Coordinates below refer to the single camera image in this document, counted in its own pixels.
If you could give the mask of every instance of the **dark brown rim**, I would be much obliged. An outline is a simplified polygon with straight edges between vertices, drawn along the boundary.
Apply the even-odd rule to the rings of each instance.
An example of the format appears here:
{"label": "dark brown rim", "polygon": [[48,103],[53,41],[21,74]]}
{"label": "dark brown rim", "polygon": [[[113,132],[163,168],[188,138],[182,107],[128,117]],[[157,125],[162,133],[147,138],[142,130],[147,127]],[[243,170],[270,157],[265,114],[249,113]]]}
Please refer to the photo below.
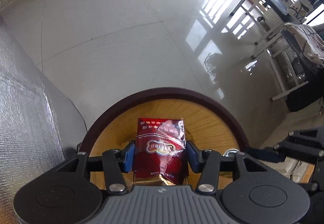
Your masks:
{"label": "dark brown rim", "polygon": [[95,142],[103,130],[123,112],[139,104],[161,99],[179,99],[204,106],[208,110],[218,115],[227,124],[241,150],[249,147],[246,135],[241,125],[221,104],[195,91],[165,87],[135,93],[111,106],[93,123],[88,133],[85,135],[79,151],[90,154]]}

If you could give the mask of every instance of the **gray gripper base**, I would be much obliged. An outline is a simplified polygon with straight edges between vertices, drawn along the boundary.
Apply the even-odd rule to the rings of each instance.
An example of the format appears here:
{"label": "gray gripper base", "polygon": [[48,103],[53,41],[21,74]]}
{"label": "gray gripper base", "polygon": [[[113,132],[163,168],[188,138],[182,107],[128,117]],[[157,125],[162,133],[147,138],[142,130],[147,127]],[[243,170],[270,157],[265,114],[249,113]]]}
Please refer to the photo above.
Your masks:
{"label": "gray gripper base", "polygon": [[134,186],[109,197],[86,224],[238,224],[212,196],[194,193],[191,186]]}

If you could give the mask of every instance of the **round wooden stool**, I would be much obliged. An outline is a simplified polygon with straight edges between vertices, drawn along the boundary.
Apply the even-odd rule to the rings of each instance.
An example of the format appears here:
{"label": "round wooden stool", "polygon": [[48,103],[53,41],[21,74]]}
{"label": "round wooden stool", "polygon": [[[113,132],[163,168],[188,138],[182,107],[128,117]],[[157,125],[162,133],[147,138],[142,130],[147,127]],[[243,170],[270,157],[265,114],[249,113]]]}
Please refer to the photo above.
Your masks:
{"label": "round wooden stool", "polygon": [[[123,149],[136,138],[138,118],[183,118],[186,139],[201,150],[213,149],[223,154],[230,148],[248,147],[243,129],[219,103],[190,90],[156,88],[128,96],[105,111],[89,129],[79,151],[101,156],[108,149]],[[199,177],[189,166],[188,181],[193,188]],[[124,178],[131,186],[133,173],[124,174]],[[91,182],[105,189],[103,172],[92,172]],[[218,188],[231,182],[231,175],[223,174]]]}

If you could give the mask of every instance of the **beige blanket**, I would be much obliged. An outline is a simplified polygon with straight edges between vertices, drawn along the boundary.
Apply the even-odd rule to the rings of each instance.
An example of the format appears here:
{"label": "beige blanket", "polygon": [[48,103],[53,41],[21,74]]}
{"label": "beige blanket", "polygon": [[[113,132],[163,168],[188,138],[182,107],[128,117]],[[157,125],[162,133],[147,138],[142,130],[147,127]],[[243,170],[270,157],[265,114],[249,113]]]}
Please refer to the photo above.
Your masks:
{"label": "beige blanket", "polygon": [[286,23],[283,29],[294,35],[307,59],[317,64],[318,67],[324,66],[324,41],[312,27]]}

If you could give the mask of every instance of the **white tile floor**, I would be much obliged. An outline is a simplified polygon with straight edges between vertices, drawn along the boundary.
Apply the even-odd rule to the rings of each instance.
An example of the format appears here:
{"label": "white tile floor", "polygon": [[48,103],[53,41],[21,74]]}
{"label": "white tile floor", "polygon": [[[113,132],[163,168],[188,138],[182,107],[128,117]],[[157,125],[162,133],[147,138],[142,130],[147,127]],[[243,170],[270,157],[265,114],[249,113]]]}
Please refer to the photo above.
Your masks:
{"label": "white tile floor", "polygon": [[88,128],[111,105],[154,87],[204,93],[240,121],[252,146],[284,119],[262,30],[239,0],[18,0],[1,12],[37,67]]}

